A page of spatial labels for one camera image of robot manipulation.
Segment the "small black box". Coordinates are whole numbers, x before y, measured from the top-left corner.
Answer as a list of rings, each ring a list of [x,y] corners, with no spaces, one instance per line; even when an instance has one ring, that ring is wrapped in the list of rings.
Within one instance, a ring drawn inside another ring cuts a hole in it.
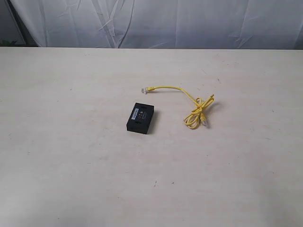
[[[154,106],[135,103],[126,124],[127,131],[147,134],[152,121]]]

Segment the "white backdrop curtain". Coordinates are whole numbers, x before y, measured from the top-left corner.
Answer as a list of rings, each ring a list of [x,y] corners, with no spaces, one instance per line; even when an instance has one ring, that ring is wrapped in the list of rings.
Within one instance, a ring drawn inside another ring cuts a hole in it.
[[[302,49],[300,0],[3,0],[0,43],[77,48]]]

